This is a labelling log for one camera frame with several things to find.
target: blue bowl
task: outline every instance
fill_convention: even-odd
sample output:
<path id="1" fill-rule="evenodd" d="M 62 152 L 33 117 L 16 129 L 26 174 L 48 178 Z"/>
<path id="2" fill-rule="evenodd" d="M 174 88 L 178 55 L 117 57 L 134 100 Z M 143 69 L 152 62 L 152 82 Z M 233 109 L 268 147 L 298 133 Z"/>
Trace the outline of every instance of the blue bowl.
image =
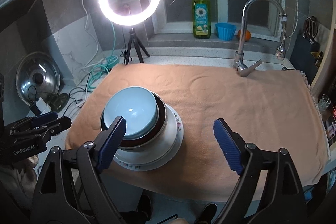
<path id="1" fill-rule="evenodd" d="M 232 40 L 233 36 L 235 35 L 237 27 L 230 23 L 217 23 L 216 30 L 217 36 L 221 40 Z"/>
<path id="2" fill-rule="evenodd" d="M 126 120 L 124 139 L 140 138 L 153 126 L 157 117 L 157 105 L 154 95 L 140 86 L 130 86 L 118 91 L 107 102 L 104 110 L 104 122 L 108 128 L 117 116 Z"/>

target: black sneaker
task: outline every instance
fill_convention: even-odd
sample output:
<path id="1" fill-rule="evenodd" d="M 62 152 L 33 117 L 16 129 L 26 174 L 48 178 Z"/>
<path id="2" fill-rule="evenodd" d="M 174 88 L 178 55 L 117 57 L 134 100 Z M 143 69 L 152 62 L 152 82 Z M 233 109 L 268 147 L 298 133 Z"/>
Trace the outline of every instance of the black sneaker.
<path id="1" fill-rule="evenodd" d="M 151 208 L 151 200 L 149 199 L 148 196 L 142 195 L 138 207 L 137 207 L 138 212 L 142 212 L 146 215 L 147 219 L 146 221 L 151 220 L 152 217 L 152 208 Z"/>
<path id="2" fill-rule="evenodd" d="M 195 224 L 210 224 L 211 220 L 215 216 L 217 211 L 217 205 L 215 203 L 208 204 L 199 218 L 196 220 Z"/>

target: green pump dispenser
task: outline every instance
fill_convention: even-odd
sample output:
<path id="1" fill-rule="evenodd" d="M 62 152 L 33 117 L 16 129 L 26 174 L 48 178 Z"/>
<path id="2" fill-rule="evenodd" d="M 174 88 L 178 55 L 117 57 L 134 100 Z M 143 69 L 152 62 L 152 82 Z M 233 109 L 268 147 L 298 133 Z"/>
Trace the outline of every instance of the green pump dispenser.
<path id="1" fill-rule="evenodd" d="M 211 35 L 210 0 L 193 0 L 193 34 L 195 38 L 208 39 Z"/>

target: scissors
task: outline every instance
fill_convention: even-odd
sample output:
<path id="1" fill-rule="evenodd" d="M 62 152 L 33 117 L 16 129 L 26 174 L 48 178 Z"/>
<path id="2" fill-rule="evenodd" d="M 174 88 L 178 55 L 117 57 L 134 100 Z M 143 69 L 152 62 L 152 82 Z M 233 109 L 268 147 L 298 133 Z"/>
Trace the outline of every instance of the scissors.
<path id="1" fill-rule="evenodd" d="M 314 38 L 317 36 L 318 27 L 316 17 L 307 17 L 304 22 L 304 38 L 308 38 L 310 44 L 314 44 Z"/>

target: dark brown bowl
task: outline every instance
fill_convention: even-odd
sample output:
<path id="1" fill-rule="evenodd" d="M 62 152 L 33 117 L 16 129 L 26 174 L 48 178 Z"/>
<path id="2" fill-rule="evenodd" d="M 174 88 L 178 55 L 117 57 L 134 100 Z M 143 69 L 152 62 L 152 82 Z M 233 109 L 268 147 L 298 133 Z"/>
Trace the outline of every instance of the dark brown bowl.
<path id="1" fill-rule="evenodd" d="M 120 148 L 135 148 L 138 147 L 140 145 L 143 145 L 145 143 L 148 143 L 149 141 L 153 140 L 157 135 L 159 135 L 162 130 L 165 128 L 166 123 L 167 123 L 167 109 L 166 109 L 166 105 L 163 102 L 163 100 L 154 92 L 152 92 L 155 100 L 156 100 L 156 104 L 157 107 L 159 109 L 159 118 L 157 120 L 157 123 L 155 124 L 155 126 L 153 127 L 153 129 L 151 131 L 149 131 L 146 135 L 135 139 L 135 140 L 122 140 L 121 144 L 120 144 Z M 105 122 L 104 122 L 104 115 L 101 114 L 100 117 L 100 129 L 103 130 L 107 130 Z"/>

